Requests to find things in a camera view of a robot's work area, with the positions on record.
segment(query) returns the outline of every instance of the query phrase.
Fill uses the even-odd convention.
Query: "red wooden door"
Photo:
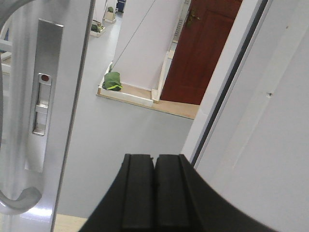
[[[201,103],[240,5],[241,0],[192,0],[160,99]]]

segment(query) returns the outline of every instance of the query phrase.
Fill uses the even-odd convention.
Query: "black rubber object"
[[[275,232],[231,205],[184,155],[125,155],[80,232]]]

